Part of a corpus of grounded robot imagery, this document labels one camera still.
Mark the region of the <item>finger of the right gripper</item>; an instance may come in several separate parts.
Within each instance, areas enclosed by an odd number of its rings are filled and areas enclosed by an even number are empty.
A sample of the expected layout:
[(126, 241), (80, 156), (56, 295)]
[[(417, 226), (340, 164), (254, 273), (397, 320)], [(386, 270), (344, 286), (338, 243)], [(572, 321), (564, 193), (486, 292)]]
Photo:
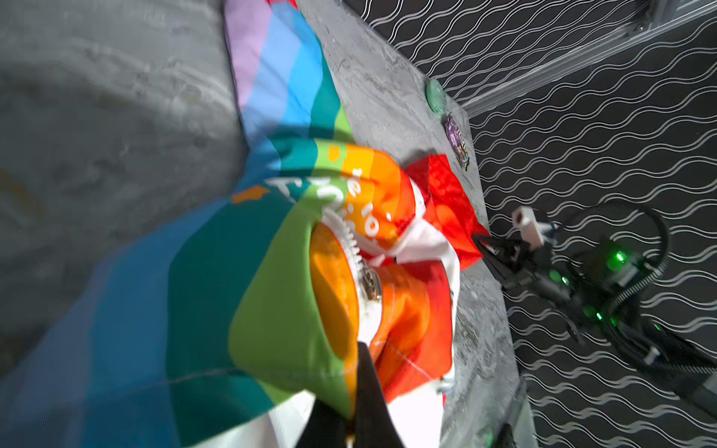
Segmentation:
[(524, 243), (521, 240), (482, 234), (474, 234), (472, 240), (482, 254), (488, 270), (500, 282), (502, 288), (517, 289), (517, 275), (522, 269), (519, 259), (524, 251)]

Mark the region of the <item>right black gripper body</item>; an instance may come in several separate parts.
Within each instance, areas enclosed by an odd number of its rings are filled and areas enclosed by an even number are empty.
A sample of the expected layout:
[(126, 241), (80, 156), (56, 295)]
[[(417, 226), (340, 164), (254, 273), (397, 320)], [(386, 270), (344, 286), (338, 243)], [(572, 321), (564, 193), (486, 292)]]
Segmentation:
[(644, 274), (644, 256), (613, 240), (578, 253), (565, 265), (551, 261), (547, 248), (539, 248), (503, 280), (511, 293), (524, 289), (553, 304), (578, 327), (616, 323), (611, 301)]

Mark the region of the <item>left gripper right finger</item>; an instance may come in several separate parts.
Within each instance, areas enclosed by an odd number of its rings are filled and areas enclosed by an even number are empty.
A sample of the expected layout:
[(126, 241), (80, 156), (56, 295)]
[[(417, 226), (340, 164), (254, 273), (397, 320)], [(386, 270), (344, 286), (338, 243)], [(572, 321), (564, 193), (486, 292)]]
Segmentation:
[(358, 343), (357, 375), (354, 446), (403, 447), (388, 412), (369, 348), (362, 342)]

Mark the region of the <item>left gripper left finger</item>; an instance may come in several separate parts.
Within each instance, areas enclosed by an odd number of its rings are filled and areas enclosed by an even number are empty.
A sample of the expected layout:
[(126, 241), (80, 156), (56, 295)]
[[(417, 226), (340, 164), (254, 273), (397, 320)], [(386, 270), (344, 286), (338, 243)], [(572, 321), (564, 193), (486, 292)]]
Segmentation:
[(347, 420), (322, 401), (316, 401), (296, 448), (346, 448)]

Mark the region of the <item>rainbow kids zip jacket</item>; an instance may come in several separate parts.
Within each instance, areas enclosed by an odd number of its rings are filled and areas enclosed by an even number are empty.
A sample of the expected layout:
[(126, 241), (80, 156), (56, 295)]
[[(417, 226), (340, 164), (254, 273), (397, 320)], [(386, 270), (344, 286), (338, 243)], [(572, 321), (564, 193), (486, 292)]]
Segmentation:
[(228, 1), (224, 30), (242, 179), (96, 265), (2, 380), (3, 446), (293, 447), (316, 401), (354, 446), (359, 342), (403, 447), (439, 445), (485, 227), (446, 157), (354, 142), (295, 2)]

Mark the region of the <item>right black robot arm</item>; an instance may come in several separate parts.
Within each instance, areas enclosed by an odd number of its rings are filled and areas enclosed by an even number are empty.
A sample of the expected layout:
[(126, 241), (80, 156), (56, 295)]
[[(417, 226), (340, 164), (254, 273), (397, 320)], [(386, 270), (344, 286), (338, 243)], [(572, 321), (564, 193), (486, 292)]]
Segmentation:
[[(553, 261), (560, 233), (584, 215), (608, 209), (637, 211), (649, 218), (658, 236), (657, 254), (645, 257), (604, 238), (579, 254), (580, 265), (559, 268)], [(657, 386), (716, 416), (716, 360), (666, 326), (642, 314), (642, 295), (668, 268), (670, 229), (657, 211), (623, 200), (580, 210), (562, 225), (544, 222), (532, 208), (513, 213), (518, 238), (472, 237), (489, 271), (508, 293), (527, 292), (549, 302), (580, 340), (598, 330), (627, 362)]]

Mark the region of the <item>purple snack wrapper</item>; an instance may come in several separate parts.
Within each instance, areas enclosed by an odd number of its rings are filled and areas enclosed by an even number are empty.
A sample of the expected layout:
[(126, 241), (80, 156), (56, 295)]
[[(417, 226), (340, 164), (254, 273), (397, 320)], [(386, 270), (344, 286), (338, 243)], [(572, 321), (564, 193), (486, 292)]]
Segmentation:
[(444, 117), (444, 132), (451, 149), (456, 155), (457, 161), (463, 171), (468, 171), (470, 166), (470, 155), (466, 148), (466, 142), (461, 134), (459, 125), (452, 114)]

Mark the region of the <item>green round lid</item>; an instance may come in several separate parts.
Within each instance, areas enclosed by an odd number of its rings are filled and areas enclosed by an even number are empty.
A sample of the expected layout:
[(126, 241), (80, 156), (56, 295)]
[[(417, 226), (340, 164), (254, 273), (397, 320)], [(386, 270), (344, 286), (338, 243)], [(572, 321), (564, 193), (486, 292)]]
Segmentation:
[(442, 85), (433, 78), (426, 83), (425, 97), (431, 111), (439, 116), (446, 113), (446, 94)]

